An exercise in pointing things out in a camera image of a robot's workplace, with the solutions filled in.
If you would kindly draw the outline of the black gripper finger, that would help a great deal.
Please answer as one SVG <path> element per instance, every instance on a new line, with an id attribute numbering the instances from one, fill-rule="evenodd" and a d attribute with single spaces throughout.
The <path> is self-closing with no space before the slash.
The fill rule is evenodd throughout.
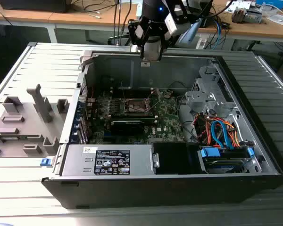
<path id="1" fill-rule="evenodd" d="M 130 20 L 128 31 L 133 45 L 137 45 L 140 50 L 140 57 L 144 57 L 145 45 L 152 31 L 151 22 L 148 20 Z"/>
<path id="2" fill-rule="evenodd" d="M 169 30 L 166 28 L 161 31 L 159 38 L 160 38 L 160 50 L 159 50 L 158 61 L 161 60 L 163 52 L 169 47 L 169 44 L 172 41 L 172 35 L 170 34 Z"/>

